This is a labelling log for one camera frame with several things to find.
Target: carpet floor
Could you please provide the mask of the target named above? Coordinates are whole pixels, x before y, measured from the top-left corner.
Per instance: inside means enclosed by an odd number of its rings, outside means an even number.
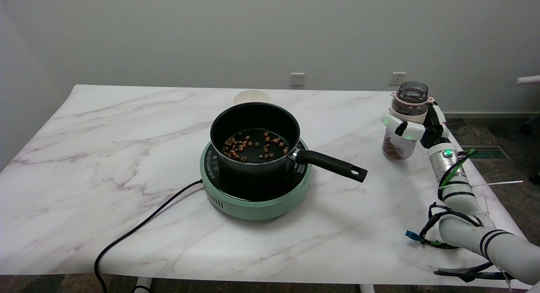
[[[533,124],[533,133],[521,135],[522,119],[450,119],[449,126],[461,144],[501,145],[511,160],[475,161],[487,182],[526,180],[540,170],[540,121]],[[492,187],[525,237],[540,245],[540,185],[529,182]],[[128,293],[135,286],[135,277],[106,274],[110,293]],[[354,285],[315,285],[289,283],[245,283],[154,279],[156,293],[355,293]],[[503,293],[507,289],[376,285],[377,293]],[[93,274],[59,274],[38,276],[0,276],[2,293],[99,293],[101,287]]]

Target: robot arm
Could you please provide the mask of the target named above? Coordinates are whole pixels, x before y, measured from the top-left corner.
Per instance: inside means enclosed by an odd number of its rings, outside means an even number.
[[[540,282],[540,247],[522,237],[496,229],[489,216],[480,208],[461,167],[463,154],[460,155],[449,141],[446,120],[438,105],[429,107],[423,124],[401,121],[389,114],[385,114],[382,121],[398,136],[420,141],[428,149],[428,158],[437,182],[440,183],[438,199],[453,211],[438,219],[440,236],[446,242],[445,245],[462,247],[479,254],[511,277],[528,285]],[[424,242],[421,237],[415,240]]]

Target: plastic jar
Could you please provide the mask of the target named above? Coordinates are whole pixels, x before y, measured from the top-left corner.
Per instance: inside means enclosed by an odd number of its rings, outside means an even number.
[[[405,82],[400,85],[390,105],[390,114],[403,121],[423,123],[429,104],[434,99],[428,95],[428,87],[420,82]],[[403,139],[386,129],[382,142],[383,153],[391,159],[405,160],[413,155],[416,141]]]

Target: pan rim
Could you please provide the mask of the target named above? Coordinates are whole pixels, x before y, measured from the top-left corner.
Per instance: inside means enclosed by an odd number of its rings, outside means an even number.
[[[279,109],[281,110],[282,112],[285,112],[292,120],[293,120],[293,123],[294,125],[296,126],[296,129],[297,129],[297,138],[296,140],[294,141],[294,145],[291,146],[291,153],[293,152],[293,149],[297,148],[297,145],[298,145],[298,142],[300,140],[300,125],[298,124],[298,121],[297,119],[293,116],[293,114],[291,114],[288,110],[282,108],[281,106],[278,106],[276,104],[272,104],[272,103],[266,103],[266,102],[245,102],[245,103],[241,103],[241,104],[237,104],[237,105],[233,105],[231,106],[230,108],[227,108],[226,110],[224,110],[223,112],[221,112],[221,114],[219,114],[215,119],[214,119],[214,122],[212,122],[212,126],[210,127],[210,143],[212,144],[212,147],[214,147],[214,149],[216,150],[216,152],[218,152],[218,154],[220,154],[220,156],[222,156],[223,158],[225,158],[226,160],[228,161],[231,161],[231,162],[235,162],[235,163],[238,163],[238,164],[241,164],[241,165],[267,165],[267,164],[270,164],[270,163],[274,163],[274,162],[277,162],[277,161],[280,161],[280,160],[283,160],[285,158],[288,158],[289,159],[289,155],[285,155],[285,156],[282,156],[276,160],[272,160],[272,161],[268,161],[268,162],[262,162],[262,163],[249,163],[249,162],[241,162],[241,161],[237,161],[237,160],[234,160],[232,158],[229,158],[227,157],[226,155],[224,155],[222,152],[220,152],[218,150],[218,147],[216,146],[216,144],[214,143],[214,137],[213,137],[213,131],[216,127],[216,122],[218,122],[219,118],[221,118],[224,114],[226,114],[227,112],[233,110],[233,109],[236,109],[236,108],[241,108],[243,106],[247,106],[247,105],[266,105],[268,107],[272,107],[272,108],[276,108],[276,109]]]

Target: saucepan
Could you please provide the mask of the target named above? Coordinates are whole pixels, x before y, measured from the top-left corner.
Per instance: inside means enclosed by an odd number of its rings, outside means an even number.
[[[367,170],[322,153],[297,147],[300,126],[287,110],[270,103],[232,106],[212,123],[212,146],[220,172],[229,179],[266,185],[282,180],[294,164],[313,164],[363,182]]]

